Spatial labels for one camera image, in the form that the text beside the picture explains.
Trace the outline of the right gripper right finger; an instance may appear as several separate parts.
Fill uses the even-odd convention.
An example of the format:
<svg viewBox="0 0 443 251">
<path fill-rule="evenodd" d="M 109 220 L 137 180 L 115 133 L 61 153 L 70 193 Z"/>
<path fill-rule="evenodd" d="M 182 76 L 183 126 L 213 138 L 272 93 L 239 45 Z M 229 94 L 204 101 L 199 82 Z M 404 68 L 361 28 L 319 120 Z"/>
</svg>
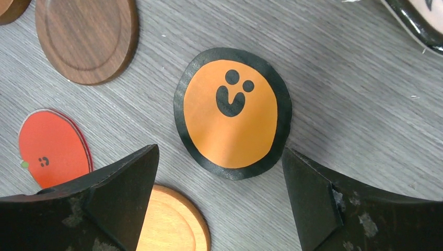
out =
<svg viewBox="0 0 443 251">
<path fill-rule="evenodd" d="M 442 250 L 442 202 L 370 186 L 289 148 L 282 163 L 303 250 Z"/>
</svg>

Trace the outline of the light orange round coaster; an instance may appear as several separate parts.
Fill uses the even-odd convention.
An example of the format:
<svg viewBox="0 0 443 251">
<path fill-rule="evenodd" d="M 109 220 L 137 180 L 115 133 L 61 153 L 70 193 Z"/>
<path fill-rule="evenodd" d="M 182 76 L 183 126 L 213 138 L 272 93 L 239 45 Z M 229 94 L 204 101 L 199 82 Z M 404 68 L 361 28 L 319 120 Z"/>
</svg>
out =
<svg viewBox="0 0 443 251">
<path fill-rule="evenodd" d="M 211 250 L 211 235 L 203 215 L 179 192 L 154 185 L 137 251 Z"/>
</svg>

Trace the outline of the brown ridged wooden coaster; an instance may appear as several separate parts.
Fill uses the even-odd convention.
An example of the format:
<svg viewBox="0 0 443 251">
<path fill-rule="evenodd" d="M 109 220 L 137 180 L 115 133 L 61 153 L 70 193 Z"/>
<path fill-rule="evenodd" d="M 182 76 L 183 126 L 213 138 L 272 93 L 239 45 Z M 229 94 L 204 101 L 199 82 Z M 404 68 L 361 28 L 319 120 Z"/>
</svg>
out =
<svg viewBox="0 0 443 251">
<path fill-rule="evenodd" d="M 1 26 L 17 20 L 30 3 L 31 0 L 1 0 Z"/>
</svg>

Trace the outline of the orange black smiley coaster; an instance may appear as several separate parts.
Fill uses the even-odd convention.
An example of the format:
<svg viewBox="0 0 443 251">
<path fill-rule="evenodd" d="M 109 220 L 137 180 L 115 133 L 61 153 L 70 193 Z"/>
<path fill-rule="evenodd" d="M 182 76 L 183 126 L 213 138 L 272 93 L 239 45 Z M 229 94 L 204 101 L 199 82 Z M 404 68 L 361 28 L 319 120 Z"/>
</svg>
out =
<svg viewBox="0 0 443 251">
<path fill-rule="evenodd" d="M 184 70 L 173 99 L 186 150 L 205 170 L 229 180 L 258 176 L 277 163 L 292 108 L 273 66 L 234 48 L 199 53 Z"/>
</svg>

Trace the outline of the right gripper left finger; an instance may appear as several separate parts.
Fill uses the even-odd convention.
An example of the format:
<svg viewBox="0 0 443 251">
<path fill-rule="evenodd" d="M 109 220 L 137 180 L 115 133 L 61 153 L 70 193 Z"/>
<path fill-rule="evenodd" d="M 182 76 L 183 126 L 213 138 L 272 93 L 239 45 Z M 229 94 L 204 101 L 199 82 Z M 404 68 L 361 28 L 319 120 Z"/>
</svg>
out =
<svg viewBox="0 0 443 251">
<path fill-rule="evenodd" d="M 1 198 L 1 250 L 136 250 L 159 162 L 148 145 L 35 195 Z"/>
</svg>

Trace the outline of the red apple smiley coaster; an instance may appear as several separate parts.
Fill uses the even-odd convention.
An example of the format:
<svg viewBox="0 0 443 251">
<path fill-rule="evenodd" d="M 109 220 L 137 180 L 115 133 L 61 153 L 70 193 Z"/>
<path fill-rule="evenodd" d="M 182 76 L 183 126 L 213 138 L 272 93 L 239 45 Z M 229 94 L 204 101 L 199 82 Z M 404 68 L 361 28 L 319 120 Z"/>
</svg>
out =
<svg viewBox="0 0 443 251">
<path fill-rule="evenodd" d="M 87 175 L 94 169 L 79 126 L 53 109 L 39 109 L 25 118 L 18 133 L 18 147 L 21 166 L 42 189 Z"/>
</svg>

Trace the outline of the dark walnut round coaster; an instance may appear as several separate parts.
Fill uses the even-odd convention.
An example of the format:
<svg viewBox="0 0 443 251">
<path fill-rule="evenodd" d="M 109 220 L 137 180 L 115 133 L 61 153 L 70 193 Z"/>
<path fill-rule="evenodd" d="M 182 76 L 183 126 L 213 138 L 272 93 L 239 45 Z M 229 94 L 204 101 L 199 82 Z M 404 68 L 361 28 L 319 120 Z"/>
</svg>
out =
<svg viewBox="0 0 443 251">
<path fill-rule="evenodd" d="M 77 84 L 115 79 L 137 48 L 139 18 L 132 0 L 36 1 L 35 18 L 46 58 Z"/>
</svg>

